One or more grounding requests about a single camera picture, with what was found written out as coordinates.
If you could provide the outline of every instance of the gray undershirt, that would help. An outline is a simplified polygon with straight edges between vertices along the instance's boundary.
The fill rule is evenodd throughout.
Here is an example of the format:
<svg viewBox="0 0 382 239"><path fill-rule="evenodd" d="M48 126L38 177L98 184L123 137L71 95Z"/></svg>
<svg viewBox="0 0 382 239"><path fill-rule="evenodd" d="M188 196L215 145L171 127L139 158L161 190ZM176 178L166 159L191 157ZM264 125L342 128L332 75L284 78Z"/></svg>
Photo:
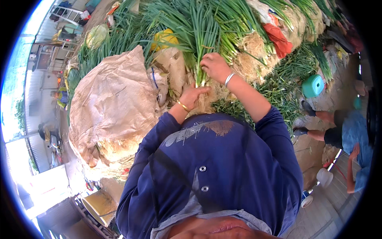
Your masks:
<svg viewBox="0 0 382 239"><path fill-rule="evenodd" d="M198 190L199 188L199 180L196 172L197 171L195 170L194 181L192 185L192 188L194 190ZM251 229L263 231L272 235L270 227L265 222L261 221L260 219L257 219L252 214L247 213L246 211L244 211L244 209L223 210L214 213L203 214L202 206L199 204L194 192L191 191L186 206L179 213L172 215L166 221L160 223L159 227L153 228L151 230L150 239L167 238L171 228L174 225L181 223L184 219L191 216L202 219L210 219L221 216L232 216L245 222L247 226L249 226Z"/></svg>

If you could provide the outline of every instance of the shoe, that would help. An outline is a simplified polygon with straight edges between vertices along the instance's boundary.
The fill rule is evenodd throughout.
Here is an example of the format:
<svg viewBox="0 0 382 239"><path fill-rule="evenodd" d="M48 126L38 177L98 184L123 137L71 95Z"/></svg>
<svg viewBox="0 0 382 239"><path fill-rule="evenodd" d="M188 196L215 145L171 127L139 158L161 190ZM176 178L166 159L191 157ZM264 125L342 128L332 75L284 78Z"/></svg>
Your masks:
<svg viewBox="0 0 382 239"><path fill-rule="evenodd" d="M306 135L306 134L308 134L308 129L305 128L305 127L294 128L293 129L293 134L296 135L296 136Z"/></svg>
<svg viewBox="0 0 382 239"><path fill-rule="evenodd" d="M309 116L315 116L316 111L310 106L310 104L307 101L301 101L301 105L303 109L308 112Z"/></svg>

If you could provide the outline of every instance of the gold bangle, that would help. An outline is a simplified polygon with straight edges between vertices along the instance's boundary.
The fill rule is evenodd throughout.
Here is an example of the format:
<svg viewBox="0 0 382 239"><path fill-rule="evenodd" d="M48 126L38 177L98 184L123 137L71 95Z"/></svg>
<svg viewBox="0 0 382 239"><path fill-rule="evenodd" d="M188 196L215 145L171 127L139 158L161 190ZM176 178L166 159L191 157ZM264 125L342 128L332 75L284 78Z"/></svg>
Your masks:
<svg viewBox="0 0 382 239"><path fill-rule="evenodd" d="M185 111L187 111L188 113L190 113L191 110L189 110L189 109L187 108L187 106L185 106L184 104L182 104L180 101L178 101L178 104L180 104L180 105L185 109Z"/></svg>

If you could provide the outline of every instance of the scooter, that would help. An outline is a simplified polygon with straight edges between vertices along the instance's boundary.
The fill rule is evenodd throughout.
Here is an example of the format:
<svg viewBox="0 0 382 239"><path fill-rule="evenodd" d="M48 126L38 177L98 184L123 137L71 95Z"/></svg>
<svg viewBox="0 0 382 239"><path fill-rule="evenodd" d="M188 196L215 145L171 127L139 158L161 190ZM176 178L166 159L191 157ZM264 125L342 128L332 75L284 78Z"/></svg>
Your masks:
<svg viewBox="0 0 382 239"><path fill-rule="evenodd" d="M56 136L50 135L48 148L52 148L53 150L52 164L50 166L51 168L57 167L63 163L61 158L61 152L62 152L61 145L62 145L61 139L57 140Z"/></svg>
<svg viewBox="0 0 382 239"><path fill-rule="evenodd" d="M52 148L53 151L56 151L60 155L61 154L61 146L62 146L61 139L59 138L57 140L56 136L50 135L48 148Z"/></svg>

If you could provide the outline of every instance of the yellow bucket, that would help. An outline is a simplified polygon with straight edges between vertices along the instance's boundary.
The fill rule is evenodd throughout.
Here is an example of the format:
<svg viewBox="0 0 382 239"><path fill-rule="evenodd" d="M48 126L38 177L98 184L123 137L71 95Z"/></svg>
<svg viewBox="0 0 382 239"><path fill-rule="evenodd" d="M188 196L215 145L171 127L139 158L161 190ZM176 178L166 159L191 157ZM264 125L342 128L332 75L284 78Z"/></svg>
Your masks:
<svg viewBox="0 0 382 239"><path fill-rule="evenodd" d="M118 204L103 189L81 198L87 211L103 226L108 227L115 217Z"/></svg>

